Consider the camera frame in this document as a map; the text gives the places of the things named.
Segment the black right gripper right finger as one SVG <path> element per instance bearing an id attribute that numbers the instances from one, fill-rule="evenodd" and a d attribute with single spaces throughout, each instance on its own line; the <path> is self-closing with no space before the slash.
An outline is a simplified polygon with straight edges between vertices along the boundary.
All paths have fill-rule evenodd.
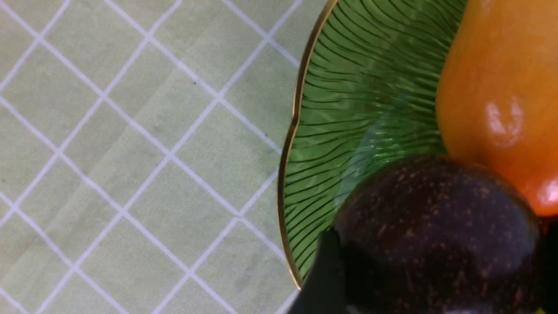
<path id="1" fill-rule="evenodd" d="M 546 251 L 549 260 L 550 284 L 548 296 L 542 304 L 542 314 L 558 312 L 558 222 L 556 218 L 541 218 L 546 237 Z"/>

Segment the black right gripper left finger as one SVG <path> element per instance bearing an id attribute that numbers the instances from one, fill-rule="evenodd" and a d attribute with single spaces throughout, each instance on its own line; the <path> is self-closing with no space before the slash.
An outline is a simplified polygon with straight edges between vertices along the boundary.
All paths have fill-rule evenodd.
<path id="1" fill-rule="evenodd" d="M 333 229 L 318 236 L 313 266 L 289 314 L 347 314 L 340 240 Z"/>

